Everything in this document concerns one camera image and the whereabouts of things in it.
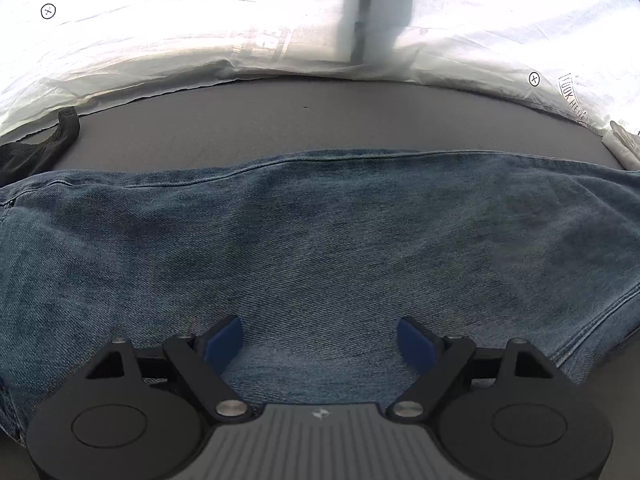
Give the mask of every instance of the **circle symbol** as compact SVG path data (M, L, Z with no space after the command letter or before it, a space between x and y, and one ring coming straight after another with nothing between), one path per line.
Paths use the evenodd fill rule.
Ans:
M540 84L540 74L538 72L531 72L529 74L529 82L532 86L538 86Z
M53 4L44 4L40 9L40 13L45 20L50 20L56 13L56 6Z

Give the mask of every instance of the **white sheet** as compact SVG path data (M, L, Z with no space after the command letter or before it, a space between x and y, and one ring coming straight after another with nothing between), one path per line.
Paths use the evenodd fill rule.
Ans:
M639 0L368 3L0 0L0 136L50 126L60 107L277 73L463 88L601 135L611 120L640 130Z

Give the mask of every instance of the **denim jeans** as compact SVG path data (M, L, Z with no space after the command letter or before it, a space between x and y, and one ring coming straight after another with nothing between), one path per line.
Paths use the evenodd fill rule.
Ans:
M0 426L107 341L227 314L249 402L386 406L411 315L528 338L580 383L640 324L640 172L493 152L341 150L234 168L55 171L0 189Z

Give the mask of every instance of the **black fabric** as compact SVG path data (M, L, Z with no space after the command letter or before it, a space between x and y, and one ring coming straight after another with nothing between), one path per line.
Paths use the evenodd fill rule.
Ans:
M58 113L58 127L49 139L39 144L9 142L0 146L0 186L53 168L63 153L76 142L80 121L75 108Z

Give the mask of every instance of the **gray ridged plastic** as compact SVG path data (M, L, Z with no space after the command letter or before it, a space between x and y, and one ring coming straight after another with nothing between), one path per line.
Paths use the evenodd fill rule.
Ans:
M375 404L268 404L222 426L172 480L472 480L428 433L383 418Z

